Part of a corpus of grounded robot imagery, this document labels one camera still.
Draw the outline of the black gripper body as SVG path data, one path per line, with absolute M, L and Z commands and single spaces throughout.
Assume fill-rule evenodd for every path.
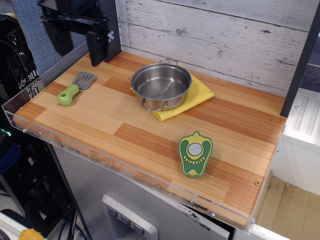
M 101 11 L 99 0 L 39 0 L 42 20 L 61 21 L 70 33 L 105 35 L 108 42 L 108 18 Z

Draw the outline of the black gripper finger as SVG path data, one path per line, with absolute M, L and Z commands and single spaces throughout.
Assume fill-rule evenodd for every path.
M 91 65 L 98 66 L 108 55 L 108 39 L 98 32 L 89 31 L 86 34 Z
M 68 54 L 74 48 L 70 30 L 63 26 L 62 21 L 47 18 L 42 21 L 56 52 L 62 57 Z

